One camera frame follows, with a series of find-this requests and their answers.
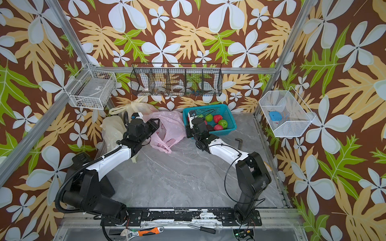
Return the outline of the yellow plastic bag with fruit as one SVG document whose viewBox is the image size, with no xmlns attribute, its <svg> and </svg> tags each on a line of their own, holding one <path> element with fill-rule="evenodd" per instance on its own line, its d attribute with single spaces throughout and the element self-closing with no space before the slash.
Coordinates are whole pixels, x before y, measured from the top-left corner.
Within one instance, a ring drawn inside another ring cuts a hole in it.
<svg viewBox="0 0 386 241">
<path fill-rule="evenodd" d="M 117 146 L 117 141 L 123 139 L 123 134 L 126 131 L 123 120 L 119 115 L 109 116 L 103 119 L 102 137 L 105 144 L 106 152 L 110 152 Z"/>
</svg>

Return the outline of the pale yellow bag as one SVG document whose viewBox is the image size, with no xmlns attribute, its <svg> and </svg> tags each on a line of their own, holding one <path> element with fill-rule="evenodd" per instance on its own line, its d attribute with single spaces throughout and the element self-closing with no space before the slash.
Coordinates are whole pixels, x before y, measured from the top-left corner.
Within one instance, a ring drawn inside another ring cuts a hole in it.
<svg viewBox="0 0 386 241">
<path fill-rule="evenodd" d="M 140 112 L 143 115 L 148 115 L 153 112 L 158 112 L 158 109 L 156 109 L 153 105 L 149 104 L 147 102 L 147 99 L 148 99 L 147 96 L 141 96 L 140 98 L 131 101 L 129 104 L 125 104 L 123 106 L 110 109 L 109 114 L 118 115 L 120 113 L 127 111 L 128 115 L 131 116 L 135 112 Z"/>
</svg>

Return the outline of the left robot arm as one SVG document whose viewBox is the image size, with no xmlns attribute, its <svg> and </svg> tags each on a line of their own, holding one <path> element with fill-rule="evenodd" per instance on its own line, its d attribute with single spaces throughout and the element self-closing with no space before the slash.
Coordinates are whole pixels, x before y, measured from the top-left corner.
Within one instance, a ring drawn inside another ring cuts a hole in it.
<svg viewBox="0 0 386 241">
<path fill-rule="evenodd" d="M 125 204 L 115 201 L 115 190 L 107 174 L 121 163 L 139 153 L 144 142 L 151 138 L 160 127 L 159 118 L 145 122 L 139 112 L 129 116 L 124 113 L 125 132 L 116 147 L 91 160 L 85 152 L 73 157 L 65 181 L 55 197 L 55 207 L 62 213 L 86 212 L 122 225 L 127 219 Z"/>
</svg>

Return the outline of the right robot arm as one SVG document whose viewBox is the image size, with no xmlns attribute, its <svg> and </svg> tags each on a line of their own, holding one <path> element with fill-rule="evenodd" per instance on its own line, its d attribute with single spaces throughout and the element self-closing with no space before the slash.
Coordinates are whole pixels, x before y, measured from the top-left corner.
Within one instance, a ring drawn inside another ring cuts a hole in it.
<svg viewBox="0 0 386 241">
<path fill-rule="evenodd" d="M 235 201 L 234 217 L 240 225 L 257 219 L 256 203 L 259 196 L 271 183 L 271 176 L 257 152 L 246 153 L 226 144 L 218 136 L 207 130 L 204 117 L 195 117 L 186 126 L 188 138 L 194 138 L 196 147 L 220 157 L 236 170 L 237 181 L 241 190 L 239 200 Z"/>
</svg>

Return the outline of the small red fruit toy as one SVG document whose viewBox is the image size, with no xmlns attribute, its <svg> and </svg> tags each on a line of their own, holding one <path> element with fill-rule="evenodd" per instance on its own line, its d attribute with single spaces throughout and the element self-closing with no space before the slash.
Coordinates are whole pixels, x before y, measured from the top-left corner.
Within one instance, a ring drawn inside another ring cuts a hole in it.
<svg viewBox="0 0 386 241">
<path fill-rule="evenodd" d="M 222 126 L 222 125 L 220 125 L 220 124 L 216 124 L 215 126 L 214 126 L 214 130 L 215 131 L 221 131 L 221 130 L 223 130 L 224 129 L 224 127 Z"/>
</svg>

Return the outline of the pink plastic bag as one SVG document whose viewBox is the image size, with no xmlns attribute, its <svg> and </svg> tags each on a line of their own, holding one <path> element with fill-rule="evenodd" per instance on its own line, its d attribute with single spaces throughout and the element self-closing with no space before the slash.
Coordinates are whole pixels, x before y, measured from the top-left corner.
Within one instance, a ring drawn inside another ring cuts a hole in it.
<svg viewBox="0 0 386 241">
<path fill-rule="evenodd" d="M 158 111 L 143 116 L 145 122 L 151 118 L 160 119 L 158 130 L 151 136 L 151 147 L 171 154 L 171 148 L 186 137 L 182 113 L 177 111 Z"/>
</svg>

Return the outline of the green apple toy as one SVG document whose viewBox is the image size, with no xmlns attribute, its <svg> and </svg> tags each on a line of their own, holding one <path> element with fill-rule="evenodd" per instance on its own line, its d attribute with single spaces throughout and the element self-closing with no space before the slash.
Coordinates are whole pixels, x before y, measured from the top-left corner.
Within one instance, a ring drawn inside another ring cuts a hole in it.
<svg viewBox="0 0 386 241">
<path fill-rule="evenodd" d="M 212 122 L 213 121 L 213 115 L 212 114 L 208 114 L 205 116 L 205 121 L 207 122 Z"/>
</svg>

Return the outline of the green round fruit toy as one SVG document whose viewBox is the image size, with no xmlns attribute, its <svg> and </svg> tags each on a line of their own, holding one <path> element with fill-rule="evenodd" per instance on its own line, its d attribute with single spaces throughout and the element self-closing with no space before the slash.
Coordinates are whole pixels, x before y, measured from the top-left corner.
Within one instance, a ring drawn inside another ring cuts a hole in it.
<svg viewBox="0 0 386 241">
<path fill-rule="evenodd" d="M 223 129 L 227 129 L 228 128 L 228 122 L 225 119 L 219 120 L 218 124 L 220 126 L 222 126 Z"/>
</svg>

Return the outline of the teal plastic basket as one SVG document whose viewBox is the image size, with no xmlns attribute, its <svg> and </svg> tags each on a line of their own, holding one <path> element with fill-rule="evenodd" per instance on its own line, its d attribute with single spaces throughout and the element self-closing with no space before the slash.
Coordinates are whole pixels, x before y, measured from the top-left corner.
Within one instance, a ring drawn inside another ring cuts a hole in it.
<svg viewBox="0 0 386 241">
<path fill-rule="evenodd" d="M 185 108 L 183 110 L 183 121 L 188 126 L 190 125 L 190 112 L 193 112 L 193 116 L 204 117 L 205 124 L 209 125 L 210 134 L 225 136 L 237 129 L 236 121 L 225 104 Z"/>
</svg>

